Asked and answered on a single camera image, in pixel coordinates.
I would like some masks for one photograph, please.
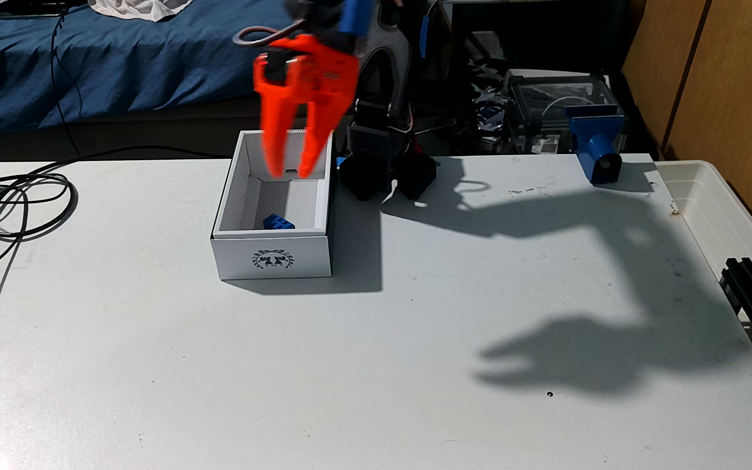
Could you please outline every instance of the cardboard box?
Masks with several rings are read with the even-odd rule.
[[[281,178],[268,173],[262,131],[240,133],[211,234],[220,279],[332,276],[327,237],[332,137],[312,175],[301,179],[304,132],[289,131]],[[264,229],[263,219],[273,213],[295,228]]]

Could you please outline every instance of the blue blanket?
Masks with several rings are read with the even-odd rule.
[[[67,121],[234,98],[252,91],[260,52],[232,42],[291,22],[282,0],[195,0],[159,23],[73,8],[57,33],[54,78]],[[51,87],[57,18],[0,20],[0,132],[60,124]]]

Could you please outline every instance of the wooden wall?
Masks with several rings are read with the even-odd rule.
[[[714,164],[752,211],[752,0],[710,5],[665,150]]]
[[[663,155],[714,164],[752,212],[752,0],[648,0],[622,70]]]
[[[622,72],[654,141],[663,136],[705,0],[648,0]]]

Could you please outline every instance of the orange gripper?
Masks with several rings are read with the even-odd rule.
[[[283,152],[298,105],[307,104],[307,136],[298,176],[305,178],[319,160],[330,132],[353,102],[359,78],[359,59],[325,46],[311,34],[285,37],[270,44],[298,55],[287,62],[285,85],[266,81],[266,54],[254,61],[254,90],[260,94],[260,126],[266,165],[272,176],[283,176]]]

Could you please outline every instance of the blue 3d printed part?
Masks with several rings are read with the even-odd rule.
[[[616,183],[622,159],[614,148],[614,138],[622,130],[625,117],[617,114],[615,104],[568,106],[573,142],[585,176],[592,184]]]
[[[285,218],[282,218],[277,214],[272,214],[263,219],[263,228],[266,230],[280,230],[285,228],[295,228],[295,226]]]
[[[366,37],[374,4],[373,0],[345,0],[339,19],[339,31],[355,37]]]

